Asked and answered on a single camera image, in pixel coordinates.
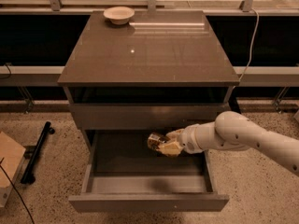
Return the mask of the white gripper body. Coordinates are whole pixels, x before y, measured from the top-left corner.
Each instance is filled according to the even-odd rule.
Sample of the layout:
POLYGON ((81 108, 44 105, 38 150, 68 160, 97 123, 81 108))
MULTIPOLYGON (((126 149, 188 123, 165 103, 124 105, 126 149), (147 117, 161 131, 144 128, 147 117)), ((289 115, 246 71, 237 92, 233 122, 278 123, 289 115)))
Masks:
POLYGON ((178 136, 178 142, 183 150, 189 154, 201 153, 203 149, 199 147, 196 141, 195 132, 199 127, 198 124, 188 126, 178 136))

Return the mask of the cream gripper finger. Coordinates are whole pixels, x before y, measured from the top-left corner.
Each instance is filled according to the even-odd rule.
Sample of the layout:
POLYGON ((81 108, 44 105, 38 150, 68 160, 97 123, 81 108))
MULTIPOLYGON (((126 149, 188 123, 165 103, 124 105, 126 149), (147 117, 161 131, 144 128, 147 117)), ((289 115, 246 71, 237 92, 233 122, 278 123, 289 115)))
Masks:
POLYGON ((169 139, 177 139, 180 134, 183 132, 182 129, 178 129, 178 130, 174 130, 172 132, 169 132, 166 134, 166 136, 169 138, 169 139))
POLYGON ((177 141, 171 141, 160 144, 157 151, 164 154, 167 157, 177 157, 183 150, 183 147, 179 145, 177 141))

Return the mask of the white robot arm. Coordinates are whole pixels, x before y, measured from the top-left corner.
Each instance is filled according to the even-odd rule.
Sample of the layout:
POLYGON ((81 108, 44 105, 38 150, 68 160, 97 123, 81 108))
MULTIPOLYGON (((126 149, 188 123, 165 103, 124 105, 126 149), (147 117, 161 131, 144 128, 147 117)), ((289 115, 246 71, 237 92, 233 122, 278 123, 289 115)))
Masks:
POLYGON ((220 113, 213 122, 193 124, 168 133, 158 141, 157 151, 166 156, 178 156, 209 149, 240 151, 254 148, 294 175, 299 175, 299 141, 267 131, 249 118, 233 111, 220 113))

